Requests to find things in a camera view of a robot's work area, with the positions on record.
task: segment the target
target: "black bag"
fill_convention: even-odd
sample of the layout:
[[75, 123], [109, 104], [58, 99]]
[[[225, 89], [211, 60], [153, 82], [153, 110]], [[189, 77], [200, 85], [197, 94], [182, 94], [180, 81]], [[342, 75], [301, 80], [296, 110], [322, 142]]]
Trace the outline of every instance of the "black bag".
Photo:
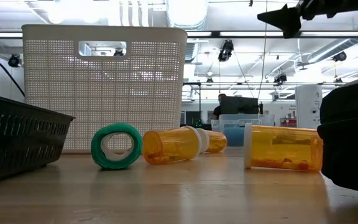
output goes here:
[[338, 186], [358, 190], [358, 80], [323, 98], [320, 119], [322, 173]]

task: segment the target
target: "ceiling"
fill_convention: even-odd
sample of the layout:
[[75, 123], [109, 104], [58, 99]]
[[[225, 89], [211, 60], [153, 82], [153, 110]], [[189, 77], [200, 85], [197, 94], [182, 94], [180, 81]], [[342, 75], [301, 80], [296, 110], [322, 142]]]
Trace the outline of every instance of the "ceiling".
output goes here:
[[[84, 15], [91, 14], [90, 9], [98, 13], [99, 19], [94, 25], [108, 25], [109, 16], [112, 14], [112, 1], [88, 1], [75, 0], [76, 6], [81, 13], [67, 16], [62, 24], [86, 24]], [[129, 1], [129, 10], [124, 11], [121, 4], [119, 10], [122, 15], [133, 17], [132, 3]], [[139, 1], [139, 16], [142, 15], [140, 8], [144, 0]], [[225, 1], [225, 0], [181, 0], [181, 4], [171, 4], [175, 6], [176, 17], [191, 20], [191, 15], [204, 13], [203, 29], [205, 30], [277, 30], [277, 28], [266, 25], [257, 20], [257, 14], [266, 10], [276, 10], [283, 7], [286, 3], [295, 6], [298, 1], [292, 0], [254, 0], [254, 5], [249, 7], [249, 1]], [[164, 0], [147, 1], [148, 3], [148, 23], [149, 26], [167, 26], [167, 5]], [[48, 15], [51, 14], [53, 1], [0, 1], [0, 23], [2, 32], [21, 32], [24, 24], [44, 24], [51, 23]], [[336, 15], [332, 19], [324, 16], [317, 16], [312, 21], [302, 21], [302, 30], [358, 30], [358, 12], [347, 12]], [[214, 82], [273, 82], [275, 75], [285, 73], [288, 82], [333, 82], [335, 76], [341, 77], [344, 82], [349, 82], [358, 78], [358, 44], [345, 49], [347, 60], [344, 62], [333, 62], [323, 60], [321, 62], [307, 65], [307, 70], [300, 70], [299, 62], [307, 62], [308, 56], [336, 39], [232, 39], [234, 44], [234, 54], [227, 62], [218, 62], [219, 49], [224, 43], [224, 39], [199, 39], [200, 46], [192, 64], [186, 65], [185, 78], [189, 82], [205, 82], [207, 78], [212, 78]], [[7, 57], [13, 52], [22, 52], [21, 40], [0, 40], [0, 56]], [[275, 91], [275, 87], [270, 86], [268, 90], [248, 90], [248, 86], [242, 85], [246, 90], [236, 90], [238, 86], [203, 86], [202, 99], [216, 99], [219, 92], [228, 95], [254, 96], [260, 95], [260, 99], [271, 99], [270, 93]], [[288, 86], [278, 89], [282, 93], [293, 93], [295, 86]], [[325, 86], [326, 94], [335, 86]], [[187, 99], [198, 99], [195, 91], [191, 91], [189, 86], [184, 87], [183, 97]]]

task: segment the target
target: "white plastic basket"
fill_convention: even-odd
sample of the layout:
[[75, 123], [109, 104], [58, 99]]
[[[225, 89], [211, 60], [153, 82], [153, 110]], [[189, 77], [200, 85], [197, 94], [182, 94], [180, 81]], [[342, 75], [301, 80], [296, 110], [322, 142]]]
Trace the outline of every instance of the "white plastic basket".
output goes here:
[[[26, 102], [75, 116], [64, 151], [90, 151], [95, 132], [179, 127], [187, 34], [156, 27], [24, 25]], [[123, 57], [84, 57], [80, 41], [125, 41]], [[126, 149], [117, 137], [109, 146]]]

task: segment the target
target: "wall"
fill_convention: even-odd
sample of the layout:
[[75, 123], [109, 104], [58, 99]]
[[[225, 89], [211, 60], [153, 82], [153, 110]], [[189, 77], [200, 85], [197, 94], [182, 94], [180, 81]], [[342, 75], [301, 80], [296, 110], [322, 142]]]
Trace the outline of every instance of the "wall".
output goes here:
[[[294, 101], [264, 101], [264, 111], [269, 111], [269, 114], [275, 115], [275, 123], [277, 126], [280, 124], [280, 118], [284, 118], [287, 114], [293, 113], [296, 110]], [[213, 111], [215, 107], [219, 106], [218, 101], [202, 101], [201, 102], [201, 119], [206, 122], [208, 120], [208, 111]], [[198, 101], [182, 102], [182, 111], [198, 111]]]
[[[13, 76], [15, 81], [24, 91], [24, 71], [23, 68], [11, 68], [7, 61], [0, 58], [0, 62], [5, 66], [6, 70]], [[24, 97], [17, 89], [16, 85], [12, 82], [6, 72], [0, 67], [0, 96], [24, 102]]]

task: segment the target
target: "computer monitor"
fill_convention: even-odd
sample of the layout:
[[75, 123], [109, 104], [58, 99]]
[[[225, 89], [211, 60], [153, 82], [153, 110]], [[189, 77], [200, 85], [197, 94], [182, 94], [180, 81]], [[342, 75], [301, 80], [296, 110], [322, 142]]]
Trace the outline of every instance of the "computer monitor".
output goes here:
[[258, 99], [238, 96], [221, 98], [221, 114], [258, 114]]

